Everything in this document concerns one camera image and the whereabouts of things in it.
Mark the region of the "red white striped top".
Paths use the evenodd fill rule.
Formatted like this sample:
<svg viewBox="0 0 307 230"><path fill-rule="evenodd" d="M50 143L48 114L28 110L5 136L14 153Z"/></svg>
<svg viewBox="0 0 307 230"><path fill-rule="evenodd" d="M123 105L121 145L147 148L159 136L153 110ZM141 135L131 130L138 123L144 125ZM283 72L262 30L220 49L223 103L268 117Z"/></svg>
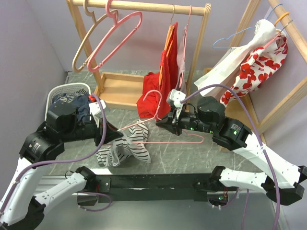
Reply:
<svg viewBox="0 0 307 230"><path fill-rule="evenodd" d="M150 163L151 157L145 148L148 141L149 129L144 123L128 128L130 135L123 135L115 139L108 147L101 148L96 153L97 162L100 166L117 167L128 157Z"/></svg>

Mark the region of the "navy blue printed top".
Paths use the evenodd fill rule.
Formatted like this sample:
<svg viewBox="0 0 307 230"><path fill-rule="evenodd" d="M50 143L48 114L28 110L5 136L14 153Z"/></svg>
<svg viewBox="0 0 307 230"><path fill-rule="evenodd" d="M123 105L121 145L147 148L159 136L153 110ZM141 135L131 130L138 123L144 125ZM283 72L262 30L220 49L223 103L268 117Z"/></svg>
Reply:
<svg viewBox="0 0 307 230"><path fill-rule="evenodd" d="M74 92L74 93L60 93L56 94L54 98L51 100L51 105L49 106L49 110L54 108L55 105L58 104L71 104L76 109L77 119L79 121L88 121L90 114L90 99L89 93L87 92Z"/></svg>

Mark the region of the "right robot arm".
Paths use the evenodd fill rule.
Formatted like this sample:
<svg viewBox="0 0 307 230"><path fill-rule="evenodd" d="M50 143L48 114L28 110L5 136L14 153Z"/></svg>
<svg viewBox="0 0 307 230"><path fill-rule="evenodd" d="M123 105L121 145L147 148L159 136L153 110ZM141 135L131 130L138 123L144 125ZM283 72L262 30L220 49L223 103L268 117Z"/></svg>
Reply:
<svg viewBox="0 0 307 230"><path fill-rule="evenodd" d="M210 177L196 186L199 189L217 192L227 187L241 187L264 193L274 202L279 195L280 203L284 206L303 197L305 189L301 182L307 178L306 166L293 165L259 143L249 127L225 116L224 106L211 96L201 98L193 113L181 112L177 115L177 109L172 107L156 125L177 136L184 129L209 133L214 143L261 169L261 172L243 172L216 166Z"/></svg>

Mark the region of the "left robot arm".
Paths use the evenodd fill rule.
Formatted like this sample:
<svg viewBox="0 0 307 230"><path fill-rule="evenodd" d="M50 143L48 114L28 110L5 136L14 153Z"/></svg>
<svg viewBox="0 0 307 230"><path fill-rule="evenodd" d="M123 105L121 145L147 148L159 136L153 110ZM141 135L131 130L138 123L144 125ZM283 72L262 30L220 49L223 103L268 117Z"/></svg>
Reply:
<svg viewBox="0 0 307 230"><path fill-rule="evenodd" d="M21 150L17 168L0 205L3 230L34 230L57 204L77 192L97 192L96 174L79 167L58 185L36 194L41 178L64 152L67 142L93 139L97 148L121 137L106 120L106 103L90 103L90 111L80 115L70 103L49 107L45 121L30 134Z"/></svg>

